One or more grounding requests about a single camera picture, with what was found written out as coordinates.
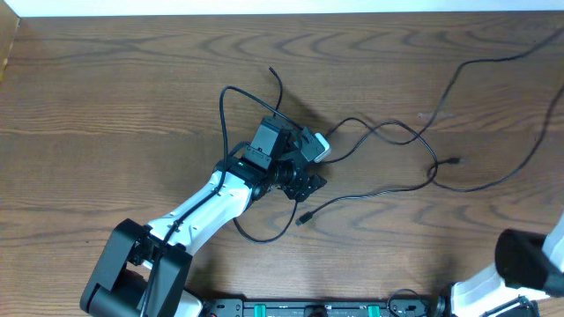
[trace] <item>black cable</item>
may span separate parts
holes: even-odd
[[[357,142],[354,147],[348,151],[345,155],[343,155],[340,158],[335,158],[332,160],[326,160],[326,161],[322,161],[319,164],[320,165],[327,165],[327,164],[333,164],[333,163],[337,163],[339,161],[342,161],[343,159],[348,158],[351,154],[353,154],[355,151],[357,151],[360,147],[360,145],[367,139],[368,136],[370,136],[371,134],[375,134],[376,136],[380,137],[384,142],[387,142],[389,144],[394,144],[392,143],[390,140],[388,140],[387,138],[383,137],[380,133],[377,132],[376,129],[372,129],[366,122],[362,121],[359,118],[355,118],[355,117],[349,117],[344,119],[343,121],[339,122],[335,127],[331,128],[329,131],[327,131],[327,133],[325,133],[325,138],[329,138],[330,135],[333,134],[333,132],[335,132],[335,130],[337,130],[341,125],[343,125],[345,122],[349,122],[349,121],[356,121],[356,122],[360,122],[362,123],[369,131],[367,133],[364,134],[364,136],[362,136],[359,140],[359,142]]]
[[[409,127],[408,125],[406,125],[405,123],[403,123],[403,122],[401,122],[401,121],[398,121],[398,120],[394,120],[394,121],[390,121],[390,122],[381,123],[381,124],[375,126],[374,128],[372,128],[372,129],[370,130],[370,132],[371,132],[371,133],[374,133],[374,132],[375,132],[376,130],[378,130],[380,127],[387,126],[387,125],[397,125],[397,126],[400,126],[400,127],[404,128],[404,129],[408,130],[409,132],[411,132],[414,136],[417,136],[417,139],[419,139],[419,140],[423,143],[423,145],[425,145],[425,147],[427,148],[427,150],[429,151],[429,153],[430,153],[431,156],[433,157],[433,160],[434,160],[434,167],[435,167],[433,174],[432,174],[430,177],[428,177],[428,179],[427,179],[425,182],[423,182],[423,183],[421,183],[421,184],[419,184],[419,185],[415,185],[415,186],[409,187],[409,188],[386,189],[386,190],[382,190],[382,191],[375,192],[375,193],[372,193],[372,194],[365,194],[365,195],[344,195],[344,196],[340,196],[340,197],[331,199],[330,201],[328,201],[328,202],[322,204],[321,206],[315,208],[315,209],[312,210],[312,211],[306,212],[306,213],[303,214],[301,217],[299,217],[298,220],[296,220],[296,224],[297,224],[297,225],[303,225],[303,224],[305,224],[305,223],[308,222],[309,219],[311,219],[319,210],[321,210],[321,209],[327,207],[328,205],[330,205],[330,204],[332,204],[332,203],[336,203],[336,202],[339,202],[339,201],[342,201],[342,200],[366,199],[366,198],[370,198],[370,197],[375,197],[375,196],[385,195],[385,194],[391,194],[391,193],[400,193],[400,192],[415,191],[415,190],[418,190],[418,189],[421,189],[421,188],[427,186],[428,184],[430,184],[430,183],[433,181],[433,179],[434,179],[434,178],[436,177],[436,175],[437,175],[437,171],[438,171],[438,168],[439,168],[439,161],[438,161],[438,158],[437,158],[436,154],[434,154],[433,149],[431,149],[431,146],[427,143],[427,141],[423,138],[423,136],[421,136],[420,134],[418,134],[415,130],[413,130],[412,128],[410,128],[410,127]]]
[[[237,154],[245,146],[250,145],[249,141],[241,141],[229,152],[228,156],[232,157],[233,155]]]
[[[417,296],[417,297],[419,298],[419,301],[421,302],[421,305],[423,305],[423,306],[425,307],[425,313],[423,313],[422,315],[417,316],[417,317],[427,316],[429,307],[427,307],[427,305],[425,305],[425,303],[423,302],[423,299],[421,298],[421,296],[420,296],[416,291],[414,291],[414,290],[412,290],[412,289],[399,289],[399,290],[397,290],[397,291],[394,291],[394,292],[390,295],[390,297],[388,298],[388,301],[386,302],[386,308],[388,309],[388,311],[390,312],[390,314],[394,315],[395,317],[400,317],[400,316],[390,307],[390,303],[391,303],[391,300],[392,300],[394,297],[396,297],[399,293],[402,293],[402,292],[410,292],[410,293],[414,294],[415,296]]]
[[[270,70],[272,75],[278,80],[278,86],[280,86],[280,94],[278,95],[278,102],[276,103],[276,110],[278,110],[280,108],[280,102],[282,102],[282,95],[284,94],[284,85],[282,85],[282,79],[280,79],[280,76],[272,67],[269,67],[268,70]]]
[[[284,229],[282,229],[282,231],[273,238],[270,239],[266,239],[266,240],[260,240],[257,238],[253,238],[251,237],[248,233],[245,232],[245,230],[243,230],[243,228],[241,227],[241,225],[239,225],[239,221],[237,221],[237,218],[233,218],[233,223],[235,224],[235,227],[237,228],[237,231],[241,234],[241,236],[243,236],[245,239],[256,243],[256,244],[267,244],[267,243],[271,243],[274,242],[278,239],[280,239],[288,230],[288,228],[290,227],[290,225],[292,224],[292,220],[293,217],[296,215],[296,210],[298,209],[298,202],[296,202],[296,204],[293,206],[293,211],[292,211],[292,216],[290,216],[290,220],[288,220],[288,223],[286,224],[286,226],[284,227]]]
[[[513,171],[511,171],[511,173],[509,173],[506,176],[498,179],[497,181],[492,181],[492,182],[489,182],[485,185],[481,185],[481,186],[478,186],[478,187],[475,187],[475,188],[454,188],[454,187],[451,187],[451,186],[448,186],[448,185],[441,184],[440,182],[438,182],[436,180],[433,180],[433,184],[440,187],[440,188],[452,190],[452,191],[455,191],[457,193],[470,193],[470,192],[473,192],[473,191],[478,191],[478,190],[490,188],[491,186],[498,185],[498,184],[508,180],[509,178],[517,175],[519,172],[521,172],[522,169],[525,168],[525,166],[529,163],[529,161],[531,161],[531,158],[533,157],[533,155],[535,155],[535,153],[538,150],[538,147],[542,144],[543,140],[545,139],[546,132],[548,130],[548,126],[550,125],[550,119],[553,116],[553,111],[556,108],[556,105],[558,105],[558,101],[562,97],[563,93],[564,93],[564,85],[562,85],[560,87],[560,89],[556,92],[556,95],[551,100],[551,102],[548,106],[548,109],[546,110],[545,120],[543,122],[543,127],[540,130],[540,135],[537,138],[537,142],[535,142],[531,151],[525,157],[523,162],[521,162],[521,164],[519,164],[519,166],[517,166],[517,168],[515,168]],[[440,161],[439,165],[442,165],[442,164],[458,164],[460,162],[461,162],[460,158],[449,158],[449,159],[445,159],[443,161]],[[435,166],[429,167],[429,169],[427,170],[427,176],[431,173],[431,170],[433,170],[433,169],[435,169]]]
[[[280,117],[282,117],[283,119],[285,119],[286,121],[290,122],[296,128],[303,129],[299,124],[294,122],[292,119],[288,118],[285,114],[280,113],[275,108],[269,106],[266,102],[260,100],[259,98],[253,96],[252,94],[250,94],[248,92],[245,92],[241,88],[237,88],[237,87],[234,87],[234,86],[231,86],[231,85],[223,88],[223,90],[221,91],[221,94],[219,95],[219,118],[221,120],[221,133],[222,133],[222,136],[223,136],[223,171],[221,173],[221,177],[219,178],[218,186],[216,186],[216,188],[213,189],[213,191],[208,196],[204,197],[203,200],[196,203],[188,211],[186,211],[184,214],[182,214],[182,216],[180,216],[178,219],[176,219],[173,222],[173,224],[171,225],[167,234],[165,235],[165,238],[160,243],[160,252],[157,254],[155,260],[153,261],[151,273],[149,274],[149,281],[147,282],[147,291],[145,292],[145,294],[142,298],[143,303],[141,305],[141,313],[140,313],[141,317],[145,317],[145,315],[146,315],[147,307],[149,306],[149,300],[151,298],[152,288],[153,288],[153,285],[155,283],[154,281],[155,281],[156,272],[159,269],[160,259],[162,258],[163,252],[165,252],[165,248],[167,246],[168,241],[170,240],[170,237],[172,237],[173,233],[176,231],[176,229],[178,229],[178,227],[182,224],[182,222],[186,219],[186,217],[188,217],[194,210],[200,208],[204,203],[206,203],[208,200],[210,200],[212,197],[214,197],[219,192],[219,190],[223,186],[223,183],[226,179],[227,155],[228,155],[228,151],[229,151],[228,150],[229,146],[228,146],[228,140],[227,140],[226,118],[225,118],[225,112],[223,110],[223,100],[224,100],[225,94],[228,90],[233,90],[233,91],[239,92],[239,93],[251,98],[252,100],[259,103],[261,106],[266,107],[267,109],[271,110],[274,114],[277,114]],[[235,148],[237,148],[239,146],[241,146],[241,147],[244,146],[244,143],[239,143]]]
[[[282,117],[282,119],[286,120],[287,122],[289,122],[290,124],[292,124],[294,127],[296,127],[298,130],[303,130],[303,127],[301,125],[299,125],[298,123],[296,123],[294,120],[290,119],[287,115],[280,113],[278,110],[276,110],[275,108],[273,108],[271,105],[267,104],[266,102],[260,100],[259,98],[253,96],[252,94],[245,92],[244,90],[242,90],[241,88],[237,88],[235,86],[227,86],[224,88],[225,90],[233,90],[236,91],[240,94],[243,94],[249,98],[251,98],[252,100],[258,102],[261,106],[271,110],[274,114],[279,115],[280,117]]]
[[[437,115],[441,112],[441,110],[444,108],[444,105],[447,101],[447,98],[450,94],[450,91],[452,90],[452,87],[454,86],[454,84],[456,83],[456,80],[458,79],[458,77],[460,76],[460,73],[462,72],[462,70],[464,69],[464,67],[470,65],[470,64],[474,64],[474,63],[501,63],[501,62],[510,62],[510,61],[514,61],[520,58],[524,58],[527,57],[531,54],[533,54],[534,52],[540,50],[541,48],[545,47],[546,45],[548,45],[550,42],[554,41],[556,38],[558,38],[559,36],[562,35],[562,33],[564,33],[564,28],[558,29],[556,30],[552,35],[550,35],[549,37],[547,37],[546,39],[542,40],[541,42],[539,42],[537,45],[533,46],[532,48],[530,48],[529,50],[527,50],[526,52],[517,54],[517,55],[513,55],[513,56],[509,56],[509,57],[501,57],[501,58],[479,58],[479,59],[475,59],[475,60],[470,60],[470,61],[466,61],[461,63],[460,65],[458,65],[458,67],[456,67],[455,73],[454,75],[450,78],[449,84],[447,85],[447,88],[445,89],[444,93],[442,94],[441,98],[439,99],[439,105],[437,106],[437,108],[433,111],[433,114],[431,115],[431,119],[429,119],[429,121],[427,122],[427,124],[425,125],[425,127],[423,127],[423,129],[417,133],[415,136],[413,136],[413,138],[409,141],[405,141],[405,142],[397,142],[397,141],[393,141],[393,140],[389,140],[386,138],[386,140],[391,143],[391,144],[396,144],[396,145],[406,145],[409,144],[413,141],[415,141],[417,139],[417,136],[423,134],[425,131],[427,131],[427,129],[433,124],[434,120],[436,119]]]

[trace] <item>wooden table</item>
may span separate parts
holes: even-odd
[[[460,62],[523,52],[563,26],[564,13],[546,12],[24,19],[0,88],[0,314],[83,315],[78,299],[112,229],[160,217],[210,177],[222,155],[223,86],[274,104],[272,66],[286,85],[281,110],[315,131],[351,115],[420,129]],[[425,134],[440,158],[465,159],[439,179],[469,187],[517,166],[564,82],[563,57],[559,38],[526,59],[465,70]],[[230,145],[251,139],[265,114],[230,93]],[[335,155],[363,132],[340,129]],[[228,224],[198,252],[187,286],[282,299],[436,293],[492,262],[503,229],[552,230],[564,203],[563,137],[560,103],[538,155],[490,190],[336,203],[268,246]],[[321,171],[328,185],[298,212],[420,183],[431,162],[420,144],[370,138]],[[273,236],[291,207],[270,193],[241,224]],[[541,306],[544,316],[563,307]]]

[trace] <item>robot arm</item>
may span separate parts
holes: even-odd
[[[279,117],[264,117],[242,156],[228,156],[225,164],[220,161],[210,180],[185,203],[145,226],[126,219],[112,231],[80,308],[92,316],[139,316],[147,282],[128,270],[127,264],[152,269],[160,261],[152,272],[155,280],[147,315],[197,317],[202,302],[184,290],[192,255],[222,225],[240,216],[274,186],[291,200],[305,201],[327,182],[309,174],[308,167],[329,154],[330,146],[322,135],[309,128],[297,130]],[[223,173],[222,188],[208,199]],[[164,245],[179,218],[182,223]]]
[[[564,296],[564,215],[547,236],[506,230],[495,263],[451,289],[451,313],[496,316],[528,300]]]

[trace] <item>cable plug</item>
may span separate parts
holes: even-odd
[[[459,164],[462,163],[463,160],[461,158],[447,158],[442,161],[444,164]]]
[[[314,214],[311,211],[306,212],[305,214],[301,215],[301,217],[299,217],[298,220],[296,220],[296,225],[300,226],[307,223],[313,216]]]

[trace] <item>green terminal block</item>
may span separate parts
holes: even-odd
[[[380,316],[380,308],[378,307],[378,316]],[[266,317],[266,305],[255,305],[255,317]]]
[[[380,317],[380,307],[379,306],[369,306],[368,307],[368,317]]]

